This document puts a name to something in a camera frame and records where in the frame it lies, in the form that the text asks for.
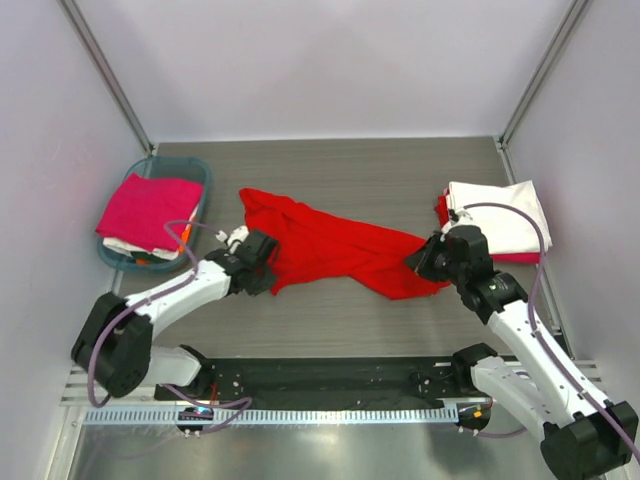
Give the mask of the red t-shirt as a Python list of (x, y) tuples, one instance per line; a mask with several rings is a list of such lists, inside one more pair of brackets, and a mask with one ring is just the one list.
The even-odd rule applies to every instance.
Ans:
[(243, 188), (239, 197), (245, 223), (278, 241), (269, 261), (282, 289), (325, 278), (349, 277), (390, 299), (432, 296), (448, 282), (425, 280), (413, 272), (405, 259), (425, 241), (402, 231), (349, 220), (254, 188)]
[(449, 207), (448, 207), (449, 189), (445, 189), (437, 198), (434, 206), (434, 211), (437, 215), (439, 226), (444, 227), (449, 221)]

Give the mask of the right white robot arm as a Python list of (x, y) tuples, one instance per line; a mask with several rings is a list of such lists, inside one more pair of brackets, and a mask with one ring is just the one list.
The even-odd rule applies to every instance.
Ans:
[(530, 295), (495, 269), (477, 226), (436, 232), (406, 260), (415, 274), (450, 282), (462, 303), (511, 349), (526, 374), (480, 343), (456, 352), (460, 384), (497, 400), (539, 443), (558, 479), (592, 479), (638, 458), (639, 418), (613, 403), (573, 363), (539, 319)]

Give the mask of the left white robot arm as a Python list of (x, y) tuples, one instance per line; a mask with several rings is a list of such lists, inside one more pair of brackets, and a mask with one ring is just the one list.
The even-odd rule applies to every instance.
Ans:
[(211, 360), (189, 346), (159, 347), (154, 341), (169, 326), (198, 308), (246, 293), (270, 290), (276, 276), (268, 265), (276, 239), (241, 226), (222, 247), (188, 271), (126, 297), (112, 292), (94, 303), (72, 349), (71, 358), (87, 374), (87, 394), (95, 407), (136, 389), (158, 386), (177, 398), (201, 398), (215, 381)]

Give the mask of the folded magenta t-shirt in stack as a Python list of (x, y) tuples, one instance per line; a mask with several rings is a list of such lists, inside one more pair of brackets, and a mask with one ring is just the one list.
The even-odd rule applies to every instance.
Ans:
[(540, 254), (532, 252), (491, 254), (490, 257), (498, 263), (536, 265), (540, 261)]

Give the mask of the folded red t-shirt in stack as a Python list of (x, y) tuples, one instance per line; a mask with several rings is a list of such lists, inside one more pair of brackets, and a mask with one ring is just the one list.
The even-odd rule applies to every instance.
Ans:
[(434, 211), (437, 215), (439, 226), (444, 227), (449, 221), (449, 207), (448, 207), (449, 189), (445, 189), (437, 198), (434, 206)]

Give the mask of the folded white t-shirt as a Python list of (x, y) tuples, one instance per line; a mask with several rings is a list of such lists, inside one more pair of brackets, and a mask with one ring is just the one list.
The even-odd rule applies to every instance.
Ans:
[[(535, 221), (541, 231), (545, 251), (553, 245), (542, 205), (531, 180), (506, 187), (451, 181), (445, 202), (455, 212), (477, 203), (496, 203), (516, 208)], [(475, 207), (468, 212), (471, 220), (486, 236), (490, 254), (540, 253), (534, 227), (518, 213), (499, 207)]]

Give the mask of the orange t-shirt in basket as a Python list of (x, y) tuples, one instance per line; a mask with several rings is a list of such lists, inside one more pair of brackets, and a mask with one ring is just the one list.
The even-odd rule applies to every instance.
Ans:
[(184, 247), (188, 244), (190, 236), (191, 236), (191, 231), (192, 231), (192, 226), (191, 225), (187, 225), (185, 227), (185, 229), (183, 230), (182, 235), (181, 235), (182, 245), (179, 248), (180, 251), (183, 251)]

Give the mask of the teal plastic laundry basket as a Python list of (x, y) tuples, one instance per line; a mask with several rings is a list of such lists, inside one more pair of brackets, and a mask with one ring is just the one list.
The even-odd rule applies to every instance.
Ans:
[(187, 261), (212, 188), (211, 168), (195, 157), (136, 162), (107, 202), (95, 229), (98, 255), (121, 271), (167, 273)]

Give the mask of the folded pink t-shirt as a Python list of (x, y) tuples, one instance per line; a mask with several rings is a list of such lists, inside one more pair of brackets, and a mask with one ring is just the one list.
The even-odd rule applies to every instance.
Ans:
[(96, 227), (103, 238), (115, 238), (145, 250), (176, 251), (185, 222), (199, 205), (202, 184), (181, 178), (129, 175), (109, 200)]

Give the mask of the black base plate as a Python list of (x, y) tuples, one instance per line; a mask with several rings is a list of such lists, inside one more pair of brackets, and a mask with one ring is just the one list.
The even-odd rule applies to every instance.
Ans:
[(484, 399), (447, 356), (208, 359), (203, 378), (180, 389), (221, 402), (252, 399), (259, 410), (436, 409), (446, 401)]

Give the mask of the left aluminium frame post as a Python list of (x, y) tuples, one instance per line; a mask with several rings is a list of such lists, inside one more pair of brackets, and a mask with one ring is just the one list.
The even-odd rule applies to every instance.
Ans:
[(154, 143), (146, 133), (141, 121), (134, 111), (131, 102), (124, 92), (105, 53), (95, 37), (77, 1), (59, 0), (57, 4), (67, 17), (70, 26), (80, 40), (86, 54), (103, 81), (107, 91), (131, 130), (143, 152), (150, 156), (154, 152)]

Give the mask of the aluminium frame post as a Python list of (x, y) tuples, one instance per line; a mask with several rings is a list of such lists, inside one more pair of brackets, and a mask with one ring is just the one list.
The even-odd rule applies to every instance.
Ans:
[(124, 92), (105, 53), (95, 37), (77, 1), (59, 0), (57, 4), (67, 17), (70, 26), (80, 40), (86, 54), (103, 81), (107, 91), (131, 130), (143, 152), (150, 156), (154, 152), (154, 143), (146, 133), (141, 121), (134, 111), (131, 102)]
[(561, 19), (552, 39), (534, 70), (516, 108), (509, 118), (503, 133), (497, 138), (500, 150), (505, 150), (514, 138), (525, 116), (545, 86), (547, 80), (570, 42), (575, 30), (593, 2), (591, 0), (573, 0)]

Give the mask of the right aluminium frame post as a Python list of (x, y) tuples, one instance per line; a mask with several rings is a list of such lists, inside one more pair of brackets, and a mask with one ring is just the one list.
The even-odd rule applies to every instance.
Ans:
[(545, 86), (547, 80), (570, 42), (575, 30), (593, 2), (591, 0), (573, 0), (561, 19), (552, 39), (534, 70), (516, 108), (509, 118), (503, 133), (497, 138), (500, 150), (505, 150), (514, 138), (525, 116)]

